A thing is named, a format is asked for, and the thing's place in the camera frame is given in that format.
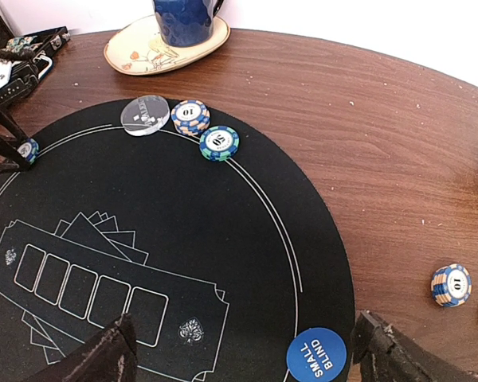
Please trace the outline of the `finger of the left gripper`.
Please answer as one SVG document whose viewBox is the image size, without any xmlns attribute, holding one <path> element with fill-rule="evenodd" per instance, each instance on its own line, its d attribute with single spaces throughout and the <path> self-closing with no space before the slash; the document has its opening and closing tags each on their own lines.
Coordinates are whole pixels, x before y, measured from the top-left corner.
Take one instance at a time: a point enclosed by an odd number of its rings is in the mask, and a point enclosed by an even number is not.
<svg viewBox="0 0 478 382">
<path fill-rule="evenodd" d="M 18 152 L 19 146 L 27 138 L 11 114 L 0 107 L 0 174 L 30 169 L 32 164 Z"/>
</svg>

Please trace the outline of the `beige ceramic saucer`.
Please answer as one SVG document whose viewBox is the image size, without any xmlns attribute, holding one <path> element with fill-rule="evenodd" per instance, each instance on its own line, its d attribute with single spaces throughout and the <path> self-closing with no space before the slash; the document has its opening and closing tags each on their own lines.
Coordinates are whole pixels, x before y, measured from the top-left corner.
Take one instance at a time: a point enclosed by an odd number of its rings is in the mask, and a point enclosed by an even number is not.
<svg viewBox="0 0 478 382">
<path fill-rule="evenodd" d="M 216 17 L 208 40 L 187 48 L 173 47 L 163 41 L 156 18 L 150 15 L 117 32 L 105 45 L 104 58 L 113 69 L 125 75 L 157 75 L 206 57 L 223 46 L 230 34 L 229 25 Z"/>
</svg>

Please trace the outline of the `blue small blind button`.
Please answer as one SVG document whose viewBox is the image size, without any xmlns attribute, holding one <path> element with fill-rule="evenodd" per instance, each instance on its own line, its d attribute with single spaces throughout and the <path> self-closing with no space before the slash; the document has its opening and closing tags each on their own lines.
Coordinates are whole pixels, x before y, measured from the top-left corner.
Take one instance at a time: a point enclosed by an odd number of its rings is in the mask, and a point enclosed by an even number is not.
<svg viewBox="0 0 478 382">
<path fill-rule="evenodd" d="M 333 381 L 346 362 L 344 340 L 335 331 L 322 327 L 298 334 L 286 353 L 288 371 L 297 381 Z"/>
</svg>

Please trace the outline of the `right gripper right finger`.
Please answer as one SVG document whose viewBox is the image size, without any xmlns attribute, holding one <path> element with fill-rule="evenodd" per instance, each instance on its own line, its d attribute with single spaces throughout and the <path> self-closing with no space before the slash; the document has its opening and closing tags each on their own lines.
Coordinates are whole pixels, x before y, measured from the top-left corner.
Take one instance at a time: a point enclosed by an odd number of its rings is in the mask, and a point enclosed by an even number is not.
<svg viewBox="0 0 478 382">
<path fill-rule="evenodd" d="M 392 324 L 369 310 L 359 314 L 351 333 L 352 363 L 363 381 L 478 381 L 424 350 Z"/>
</svg>

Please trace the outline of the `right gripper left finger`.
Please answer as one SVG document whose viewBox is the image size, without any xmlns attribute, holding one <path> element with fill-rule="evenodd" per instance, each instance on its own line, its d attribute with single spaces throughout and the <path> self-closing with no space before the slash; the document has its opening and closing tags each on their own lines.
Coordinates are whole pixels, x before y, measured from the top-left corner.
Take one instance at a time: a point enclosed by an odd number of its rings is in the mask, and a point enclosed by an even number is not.
<svg viewBox="0 0 478 382">
<path fill-rule="evenodd" d="M 57 364 L 28 381 L 135 381 L 138 358 L 130 314 L 121 314 Z"/>
</svg>

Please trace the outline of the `blue chips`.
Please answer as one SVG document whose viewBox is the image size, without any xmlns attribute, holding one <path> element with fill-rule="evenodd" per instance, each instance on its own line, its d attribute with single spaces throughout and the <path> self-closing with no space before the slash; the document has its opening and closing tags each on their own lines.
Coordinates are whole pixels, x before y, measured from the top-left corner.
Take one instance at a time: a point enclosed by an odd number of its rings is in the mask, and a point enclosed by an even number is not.
<svg viewBox="0 0 478 382">
<path fill-rule="evenodd" d="M 188 136 L 198 136 L 210 125 L 209 109 L 203 102 L 195 99 L 178 103 L 170 116 L 176 131 Z"/>
</svg>

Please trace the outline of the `green chip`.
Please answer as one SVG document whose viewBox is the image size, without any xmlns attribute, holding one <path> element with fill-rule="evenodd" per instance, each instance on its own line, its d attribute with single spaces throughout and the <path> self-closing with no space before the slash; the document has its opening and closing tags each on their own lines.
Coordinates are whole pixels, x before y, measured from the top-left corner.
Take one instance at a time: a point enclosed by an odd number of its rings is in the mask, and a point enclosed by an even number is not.
<svg viewBox="0 0 478 382">
<path fill-rule="evenodd" d="M 30 164 L 35 162 L 39 150 L 39 144 L 33 138 L 26 139 L 26 141 L 17 148 L 17 152 Z"/>
</svg>

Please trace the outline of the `black poker set case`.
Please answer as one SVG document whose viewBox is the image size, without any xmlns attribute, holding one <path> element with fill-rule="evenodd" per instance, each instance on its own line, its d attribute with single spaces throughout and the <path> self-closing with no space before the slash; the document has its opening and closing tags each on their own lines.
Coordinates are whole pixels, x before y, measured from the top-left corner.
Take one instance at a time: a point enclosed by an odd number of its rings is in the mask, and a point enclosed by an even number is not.
<svg viewBox="0 0 478 382">
<path fill-rule="evenodd" d="M 0 15 L 0 106 L 27 97 L 52 70 L 71 39 L 65 26 L 14 36 Z"/>
</svg>

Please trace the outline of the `round black poker mat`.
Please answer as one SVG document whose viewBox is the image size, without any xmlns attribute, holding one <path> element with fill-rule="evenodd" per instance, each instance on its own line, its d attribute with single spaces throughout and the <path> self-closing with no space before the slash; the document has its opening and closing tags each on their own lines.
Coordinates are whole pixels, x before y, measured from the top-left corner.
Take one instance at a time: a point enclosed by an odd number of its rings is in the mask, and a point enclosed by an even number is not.
<svg viewBox="0 0 478 382">
<path fill-rule="evenodd" d="M 126 102 L 35 139 L 33 168 L 0 177 L 0 381 L 62 361 L 132 316 L 140 381 L 294 381 L 306 329 L 347 347 L 354 293 L 327 206 L 274 142 L 221 111 L 238 152 L 205 159 L 171 124 L 143 137 Z"/>
</svg>

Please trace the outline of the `blue white chip stack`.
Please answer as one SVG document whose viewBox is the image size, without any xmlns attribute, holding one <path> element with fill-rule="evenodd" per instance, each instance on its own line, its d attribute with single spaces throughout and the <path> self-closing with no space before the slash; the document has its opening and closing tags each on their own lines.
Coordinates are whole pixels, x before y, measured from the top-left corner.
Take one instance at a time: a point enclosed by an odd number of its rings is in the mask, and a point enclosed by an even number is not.
<svg viewBox="0 0 478 382">
<path fill-rule="evenodd" d="M 469 299 L 472 280 L 468 270 L 459 263 L 437 269 L 430 284 L 433 300 L 443 307 L 457 307 Z"/>
</svg>

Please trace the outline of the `dark blue mug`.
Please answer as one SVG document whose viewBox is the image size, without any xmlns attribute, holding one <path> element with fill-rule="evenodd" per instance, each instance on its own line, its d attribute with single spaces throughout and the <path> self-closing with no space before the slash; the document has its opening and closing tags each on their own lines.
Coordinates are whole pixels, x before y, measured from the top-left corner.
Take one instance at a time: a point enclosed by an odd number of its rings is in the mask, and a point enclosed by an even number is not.
<svg viewBox="0 0 478 382">
<path fill-rule="evenodd" d="M 214 17 L 223 0 L 154 0 L 156 21 L 163 41 L 174 47 L 199 45 L 214 31 Z"/>
</svg>

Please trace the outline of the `green chips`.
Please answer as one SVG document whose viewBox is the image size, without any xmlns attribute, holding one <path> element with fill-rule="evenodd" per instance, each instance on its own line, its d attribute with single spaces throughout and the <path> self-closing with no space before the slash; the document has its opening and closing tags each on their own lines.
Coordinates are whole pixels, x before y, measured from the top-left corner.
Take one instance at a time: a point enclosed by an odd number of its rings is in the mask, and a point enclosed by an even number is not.
<svg viewBox="0 0 478 382">
<path fill-rule="evenodd" d="M 199 141 L 202 156 L 212 162 L 223 162 L 238 151 L 239 134 L 228 126 L 215 126 L 206 130 Z"/>
</svg>

